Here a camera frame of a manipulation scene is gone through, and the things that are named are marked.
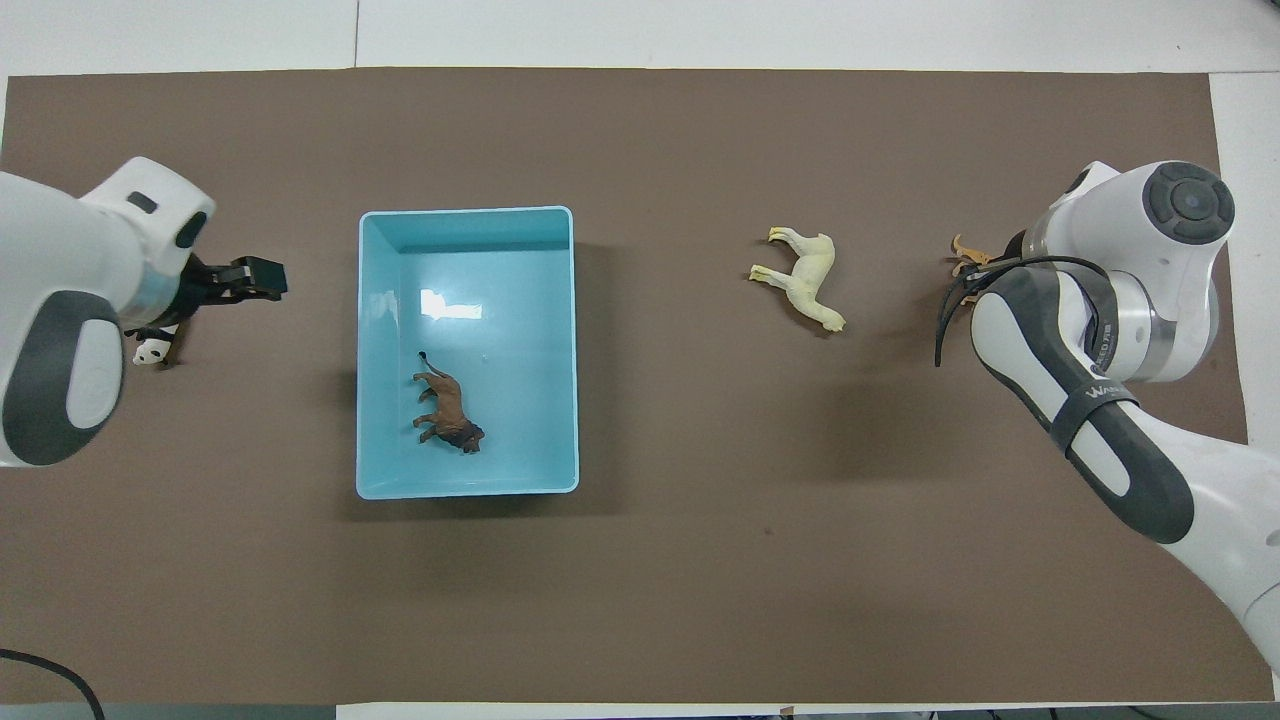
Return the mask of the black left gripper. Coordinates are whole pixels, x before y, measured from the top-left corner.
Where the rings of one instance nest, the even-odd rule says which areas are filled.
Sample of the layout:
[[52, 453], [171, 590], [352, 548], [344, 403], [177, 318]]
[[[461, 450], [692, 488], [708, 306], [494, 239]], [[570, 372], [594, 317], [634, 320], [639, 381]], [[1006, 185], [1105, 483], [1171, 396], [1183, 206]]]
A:
[[145, 324], [127, 324], [125, 334], [143, 334], [189, 320], [201, 307], [234, 305], [246, 300], [282, 300], [288, 292], [283, 264], [264, 258], [237, 258], [224, 270], [224, 284], [218, 284], [218, 266], [192, 255], [180, 277], [175, 295], [157, 319]]

